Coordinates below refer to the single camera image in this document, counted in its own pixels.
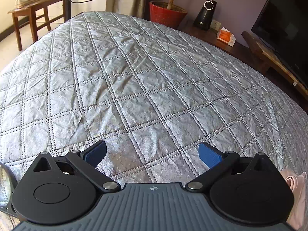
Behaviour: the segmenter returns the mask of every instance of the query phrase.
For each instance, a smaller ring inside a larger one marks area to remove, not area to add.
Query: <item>tissue box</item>
[[[236,40],[234,35],[231,34],[230,31],[225,29],[224,27],[217,33],[217,39],[223,41],[231,47],[233,47]]]

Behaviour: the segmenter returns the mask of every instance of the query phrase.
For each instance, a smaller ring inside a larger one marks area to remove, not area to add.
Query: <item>red flower pot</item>
[[[179,6],[172,5],[171,9],[167,9],[167,6],[166,2],[150,2],[150,20],[176,29],[187,11]]]

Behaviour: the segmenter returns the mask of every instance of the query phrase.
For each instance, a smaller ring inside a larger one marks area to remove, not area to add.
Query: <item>quilted bedspread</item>
[[[202,141],[308,168],[308,115],[260,73],[163,25],[88,12],[0,73],[0,161],[20,180],[39,152],[100,139],[108,151],[97,169],[122,186],[192,180],[208,169]]]

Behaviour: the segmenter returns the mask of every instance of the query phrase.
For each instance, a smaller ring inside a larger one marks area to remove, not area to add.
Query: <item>metal screw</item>
[[[107,190],[113,190],[113,189],[116,189],[118,186],[117,183],[113,182],[113,181],[109,181],[109,182],[105,182],[103,184],[103,188],[104,189],[107,189]]]
[[[192,190],[198,190],[200,188],[203,187],[202,183],[201,182],[198,182],[198,181],[192,181],[190,183],[188,183],[187,185],[190,189]]]

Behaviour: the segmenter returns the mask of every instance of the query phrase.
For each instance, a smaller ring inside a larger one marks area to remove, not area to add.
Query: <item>mirror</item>
[[[5,207],[10,201],[10,178],[3,166],[0,165],[0,207]]]

